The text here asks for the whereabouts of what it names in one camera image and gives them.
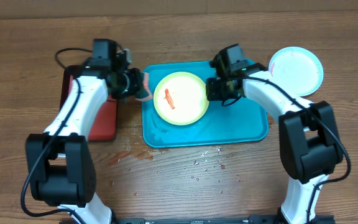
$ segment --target teal tray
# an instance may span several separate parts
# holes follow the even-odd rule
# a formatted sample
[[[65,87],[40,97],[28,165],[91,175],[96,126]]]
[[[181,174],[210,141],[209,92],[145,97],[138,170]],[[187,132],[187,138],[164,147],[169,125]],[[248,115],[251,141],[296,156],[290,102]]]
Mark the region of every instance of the teal tray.
[[[162,78],[173,72],[190,72],[204,82],[215,77],[215,70],[209,67],[208,61],[150,65],[144,72],[150,74],[152,93]],[[186,126],[164,121],[150,100],[142,103],[142,123],[144,141],[154,148],[260,141],[269,131],[266,111],[247,98],[227,107],[221,106],[220,101],[211,101],[204,116]]]

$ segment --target white paper plate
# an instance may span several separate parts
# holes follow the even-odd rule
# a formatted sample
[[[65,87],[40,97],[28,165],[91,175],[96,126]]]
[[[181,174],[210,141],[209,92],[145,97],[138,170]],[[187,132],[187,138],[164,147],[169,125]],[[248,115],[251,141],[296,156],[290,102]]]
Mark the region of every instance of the white paper plate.
[[[314,93],[324,77],[323,66],[318,58],[301,47],[279,50],[270,60],[268,70],[274,83],[296,96]]]
[[[154,107],[166,122],[187,125],[199,120],[208,109],[205,83],[190,72],[175,72],[163,78],[154,91]]]

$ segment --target paper plate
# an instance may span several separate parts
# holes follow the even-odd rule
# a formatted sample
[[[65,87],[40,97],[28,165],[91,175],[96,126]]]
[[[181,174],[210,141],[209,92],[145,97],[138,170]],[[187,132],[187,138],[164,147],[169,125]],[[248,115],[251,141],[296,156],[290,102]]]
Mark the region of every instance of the paper plate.
[[[268,70],[272,81],[296,96],[314,93],[323,82],[323,66],[309,50],[286,47],[275,53]]]
[[[163,78],[154,91],[154,107],[166,122],[187,125],[208,109],[205,83],[190,72],[175,72]]]

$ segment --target black cable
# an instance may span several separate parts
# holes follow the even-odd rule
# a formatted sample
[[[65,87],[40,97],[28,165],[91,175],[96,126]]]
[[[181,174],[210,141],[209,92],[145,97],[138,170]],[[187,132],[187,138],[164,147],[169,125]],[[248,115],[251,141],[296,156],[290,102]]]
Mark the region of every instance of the black cable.
[[[55,60],[56,62],[64,69],[66,69],[66,66],[64,66],[64,64],[61,63],[61,61],[58,58],[58,55],[64,51],[68,51],[68,50],[83,50],[83,51],[87,51],[87,52],[92,52],[91,50],[86,50],[86,49],[79,49],[79,48],[68,48],[68,49],[61,49],[59,50],[56,54],[55,54]],[[80,67],[80,71],[85,69],[86,65],[89,63],[89,58],[86,59]],[[52,215],[52,214],[56,214],[59,212],[68,212],[71,215],[73,215],[81,224],[86,224],[83,219],[79,216],[79,214],[77,214],[74,210],[69,209],[69,208],[59,208],[59,209],[55,209],[49,212],[42,212],[42,213],[33,213],[30,212],[26,205],[25,205],[25,192],[27,191],[27,188],[30,184],[30,178],[32,177],[35,168],[37,167],[38,163],[40,162],[40,160],[44,157],[45,153],[48,151],[49,147],[53,144],[54,140],[56,139],[56,137],[59,135],[60,131],[62,131],[62,129],[65,127],[68,119],[70,118],[70,115],[73,113],[75,106],[77,105],[78,101],[80,100],[80,95],[81,95],[81,83],[80,81],[78,81],[77,78],[74,78],[74,80],[76,81],[77,85],[78,85],[78,92],[77,92],[77,96],[75,98],[75,101],[73,103],[73,105],[71,106],[70,110],[68,111],[65,119],[62,121],[60,127],[56,130],[55,134],[53,134],[52,138],[49,140],[49,142],[45,145],[45,147],[42,149],[42,152],[40,153],[40,156],[37,158],[37,160],[35,161],[33,167],[31,168],[31,171],[29,172],[24,185],[23,185],[23,189],[22,189],[22,193],[21,193],[21,207],[24,211],[24,213],[26,213],[27,215],[31,216],[31,217],[43,217],[46,215]]]
[[[346,148],[343,146],[342,142],[335,136],[335,134],[316,116],[314,115],[308,108],[305,108],[303,105],[301,105],[299,102],[297,102],[296,99],[292,98],[285,90],[283,90],[281,87],[279,87],[277,84],[271,82],[270,80],[266,80],[263,78],[257,78],[257,77],[238,77],[238,78],[231,78],[228,79],[226,82],[230,82],[230,81],[234,81],[234,80],[244,80],[244,79],[249,79],[249,80],[256,80],[256,81],[260,81],[260,82],[264,82],[266,84],[272,85],[273,87],[275,87],[279,92],[281,92],[285,97],[287,97],[294,105],[297,105],[297,107],[305,110],[307,113],[309,113],[311,115],[312,118],[314,118],[317,123],[323,127],[328,133],[329,135],[335,140],[336,144],[338,144],[338,146],[341,148],[341,151],[343,152],[345,159],[346,159],[346,163],[347,163],[347,169],[344,175],[342,175],[341,177],[335,178],[335,179],[331,179],[331,180],[324,180],[318,184],[316,184],[313,188],[313,192],[311,194],[311,198],[309,201],[309,205],[308,205],[308,209],[307,209],[307,215],[306,215],[306,224],[310,223],[310,211],[311,211],[311,206],[313,204],[313,200],[314,197],[316,195],[316,191],[320,190],[320,186],[323,184],[329,184],[329,183],[335,183],[335,182],[339,182],[341,180],[346,179],[346,177],[349,176],[349,174],[351,173],[351,159],[349,157],[349,154],[346,151]]]
[[[236,99],[234,99],[233,101],[231,101],[230,103],[228,103],[228,104],[226,104],[226,105],[224,104],[224,102],[226,102],[227,100],[224,100],[224,101],[222,101],[222,106],[230,106],[230,105],[233,105],[235,102],[239,101],[241,98],[242,98],[242,96],[239,95]]]
[[[89,53],[92,53],[92,52],[93,52],[92,50],[83,49],[83,48],[79,48],[79,47],[69,47],[69,48],[65,48],[65,49],[58,50],[58,51],[55,53],[55,61],[56,61],[63,69],[66,69],[66,66],[64,66],[64,64],[62,64],[61,61],[59,60],[59,54],[62,53],[62,52],[69,51],[69,50],[80,50],[80,51],[89,52]]]
[[[117,46],[118,46],[118,48],[119,48],[120,50],[124,50],[124,49],[122,48],[121,44],[119,44],[118,42],[116,42],[116,44],[117,44]]]

